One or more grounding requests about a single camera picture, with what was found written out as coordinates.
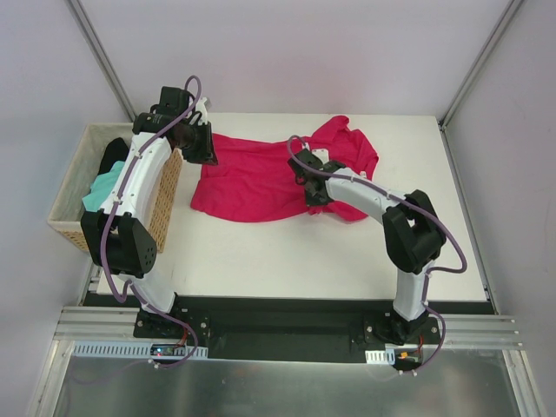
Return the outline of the pink t shirt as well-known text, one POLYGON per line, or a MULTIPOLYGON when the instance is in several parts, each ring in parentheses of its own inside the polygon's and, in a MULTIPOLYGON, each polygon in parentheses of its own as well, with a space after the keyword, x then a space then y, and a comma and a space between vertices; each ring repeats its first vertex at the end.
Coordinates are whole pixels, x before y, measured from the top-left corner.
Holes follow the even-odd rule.
MULTIPOLYGON (((347 116, 334 116, 304 140, 325 149, 331 159, 371 178, 379 155, 363 132, 348 127, 347 116)), ((232 222, 272 222, 308 213, 329 213, 345 222, 367 216, 342 202, 309 207, 303 187, 288 166, 287 144, 213 135, 217 165, 203 165, 190 207, 232 222)))

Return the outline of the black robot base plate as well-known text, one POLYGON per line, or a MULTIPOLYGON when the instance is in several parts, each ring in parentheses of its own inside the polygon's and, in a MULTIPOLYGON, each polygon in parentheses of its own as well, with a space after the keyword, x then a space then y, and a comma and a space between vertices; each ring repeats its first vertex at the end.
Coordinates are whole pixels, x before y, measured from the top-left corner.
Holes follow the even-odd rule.
POLYGON ((432 313, 403 323, 391 301, 180 295, 168 318, 139 311, 133 335, 184 338, 211 359, 355 364, 388 346, 435 349, 444 332, 432 313))

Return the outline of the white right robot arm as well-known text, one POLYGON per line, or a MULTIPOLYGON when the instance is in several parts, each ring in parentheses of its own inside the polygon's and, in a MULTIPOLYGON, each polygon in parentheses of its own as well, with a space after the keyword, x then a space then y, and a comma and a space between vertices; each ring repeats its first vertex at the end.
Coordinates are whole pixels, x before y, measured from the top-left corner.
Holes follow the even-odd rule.
POLYGON ((295 183, 304 188, 309 207, 342 202, 375 219, 382 227, 387 255, 397 268, 391 320, 393 337, 411 342, 422 331, 425 273, 446 243, 427 194, 396 195, 356 174, 341 162, 322 162, 304 149, 288 160, 295 183))

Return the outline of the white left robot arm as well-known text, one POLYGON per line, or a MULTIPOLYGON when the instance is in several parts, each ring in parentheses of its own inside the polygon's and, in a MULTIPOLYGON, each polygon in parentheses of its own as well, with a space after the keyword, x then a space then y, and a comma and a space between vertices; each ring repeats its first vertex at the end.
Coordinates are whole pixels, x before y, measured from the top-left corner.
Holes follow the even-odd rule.
POLYGON ((133 122, 129 152, 114 187, 97 211, 81 218, 92 261, 103 269, 112 295, 124 302, 134 294, 144 310, 156 314, 153 326, 166 338, 181 333, 184 319, 172 309, 175 292, 156 271, 158 247, 146 217, 174 152, 193 164, 218 163, 208 105, 200 91, 162 87, 158 103, 133 122))

